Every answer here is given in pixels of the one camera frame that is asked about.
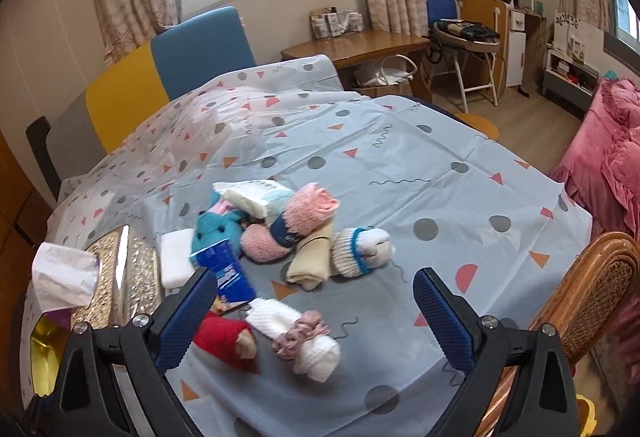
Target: glittery gold box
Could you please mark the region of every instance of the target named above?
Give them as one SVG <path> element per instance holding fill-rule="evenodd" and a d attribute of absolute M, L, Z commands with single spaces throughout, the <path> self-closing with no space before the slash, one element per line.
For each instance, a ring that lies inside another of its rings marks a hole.
<path fill-rule="evenodd" d="M 126 325 L 133 316 L 153 313 L 162 301 L 155 248 L 130 226 L 120 226 L 87 248 L 100 263 L 98 285 L 87 307 L 71 315 L 71 326 L 86 321 L 94 329 Z"/>

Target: window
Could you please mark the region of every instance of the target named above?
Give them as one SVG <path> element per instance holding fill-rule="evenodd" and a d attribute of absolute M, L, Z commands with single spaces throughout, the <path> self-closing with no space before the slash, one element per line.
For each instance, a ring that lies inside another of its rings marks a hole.
<path fill-rule="evenodd" d="M 616 0 L 616 36 L 640 53 L 640 22 L 629 0 Z"/>

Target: white rolled towel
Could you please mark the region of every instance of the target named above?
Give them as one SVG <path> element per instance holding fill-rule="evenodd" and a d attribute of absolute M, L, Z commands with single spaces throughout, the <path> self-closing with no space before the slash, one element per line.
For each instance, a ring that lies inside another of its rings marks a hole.
<path fill-rule="evenodd" d="M 271 340 L 293 328 L 302 316 L 275 299 L 256 298 L 249 306 L 246 322 Z M 340 344 L 334 338 L 319 335 L 302 344 L 300 355 L 293 360 L 293 372 L 306 373 L 310 379 L 324 383 L 339 362 Z"/>

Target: white bag handle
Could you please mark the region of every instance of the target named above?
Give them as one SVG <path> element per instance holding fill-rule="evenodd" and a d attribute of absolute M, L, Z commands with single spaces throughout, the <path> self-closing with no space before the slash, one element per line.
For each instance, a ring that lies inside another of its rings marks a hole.
<path fill-rule="evenodd" d="M 412 62 L 406 56 L 403 56 L 402 54 L 394 54 L 393 56 L 388 56 L 388 57 L 384 58 L 380 62 L 380 70 L 378 71 L 378 78 L 380 79 L 380 72 L 382 72 L 382 78 L 384 79 L 384 81 L 386 83 L 386 86 L 390 86 L 390 83 L 389 83 L 389 80 L 386 79 L 386 74 L 385 74 L 385 71 L 384 71 L 384 65 L 385 65 L 385 62 L 387 60 L 390 60 L 390 59 L 393 59 L 393 58 L 402 58 L 403 60 L 409 62 L 409 64 L 413 67 L 413 70 L 411 72 L 409 72 L 409 74 L 406 75 L 406 79 L 407 80 L 409 78 L 411 78 L 418 71 L 418 67 L 415 65 L 415 63 Z"/>

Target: wet wipes package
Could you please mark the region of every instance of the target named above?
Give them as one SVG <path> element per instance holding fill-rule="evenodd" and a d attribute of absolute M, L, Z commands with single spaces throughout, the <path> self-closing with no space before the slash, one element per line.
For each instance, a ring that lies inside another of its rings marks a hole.
<path fill-rule="evenodd" d="M 284 211 L 293 195 L 286 186 L 269 179 L 241 182 L 216 182 L 213 189 L 236 208 L 271 224 Z"/>
<path fill-rule="evenodd" d="M 218 297 L 213 304 L 215 312 L 221 314 L 255 298 L 255 290 L 234 257 L 228 240 L 222 240 L 198 251 L 195 257 L 198 265 L 216 273 Z"/>

